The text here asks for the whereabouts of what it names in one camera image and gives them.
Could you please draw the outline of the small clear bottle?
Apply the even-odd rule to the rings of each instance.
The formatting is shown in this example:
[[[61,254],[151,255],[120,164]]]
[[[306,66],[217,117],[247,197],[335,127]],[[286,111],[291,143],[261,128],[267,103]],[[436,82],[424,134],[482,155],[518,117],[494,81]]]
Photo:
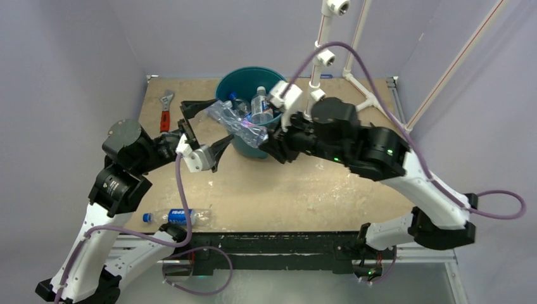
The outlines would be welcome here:
[[[205,112],[232,135],[240,137],[248,146],[258,148],[269,138],[266,127],[255,125],[241,117],[231,101],[216,100]]]

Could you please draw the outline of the Pepsi bottle blue cap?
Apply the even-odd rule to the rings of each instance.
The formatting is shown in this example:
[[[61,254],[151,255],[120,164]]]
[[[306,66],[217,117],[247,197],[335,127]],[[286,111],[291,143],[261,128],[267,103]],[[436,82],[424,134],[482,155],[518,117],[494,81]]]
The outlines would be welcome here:
[[[230,101],[232,101],[232,104],[234,105],[237,114],[241,118],[245,118],[251,113],[251,104],[249,101],[240,98],[235,92],[231,92],[228,95],[228,98]]]

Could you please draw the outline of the clear bottle blue-orange label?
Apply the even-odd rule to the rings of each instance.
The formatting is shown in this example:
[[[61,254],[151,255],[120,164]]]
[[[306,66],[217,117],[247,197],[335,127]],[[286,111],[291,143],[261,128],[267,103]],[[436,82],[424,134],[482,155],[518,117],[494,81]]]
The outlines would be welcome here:
[[[251,122],[265,124],[274,118],[273,110],[268,103],[266,88],[259,86],[251,100]]]

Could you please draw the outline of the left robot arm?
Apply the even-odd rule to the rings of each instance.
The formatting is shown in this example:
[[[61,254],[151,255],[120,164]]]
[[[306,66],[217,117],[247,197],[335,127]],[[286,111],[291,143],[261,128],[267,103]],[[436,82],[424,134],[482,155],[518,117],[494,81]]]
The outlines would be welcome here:
[[[89,193],[85,217],[65,262],[50,279],[38,283],[35,292],[52,303],[115,303],[137,276],[163,258],[186,257],[192,267],[199,249],[193,245],[193,221],[186,215],[162,224],[153,235],[139,233],[142,244],[109,262],[110,251],[126,223],[149,191],[147,174],[169,163],[185,163],[190,172],[216,172],[231,142],[227,136],[212,145],[200,144],[190,126],[197,113],[217,103],[184,101],[178,128],[151,137],[132,119],[115,123],[102,148],[104,167]]]

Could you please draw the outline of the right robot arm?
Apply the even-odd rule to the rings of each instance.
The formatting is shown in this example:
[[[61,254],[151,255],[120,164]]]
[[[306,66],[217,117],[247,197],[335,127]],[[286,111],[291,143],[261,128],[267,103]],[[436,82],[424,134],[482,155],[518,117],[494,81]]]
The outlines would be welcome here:
[[[280,163],[299,154],[342,164],[353,174],[388,186],[413,203],[412,211],[383,223],[361,226],[355,241],[365,258],[397,244],[415,242],[432,250],[449,250],[472,244],[476,226],[469,210],[477,205],[475,194],[454,190],[443,193],[432,175],[421,168],[417,153],[394,130],[366,127],[353,104],[330,97],[314,105],[311,122],[300,113],[291,115],[290,126],[268,130],[260,149]]]

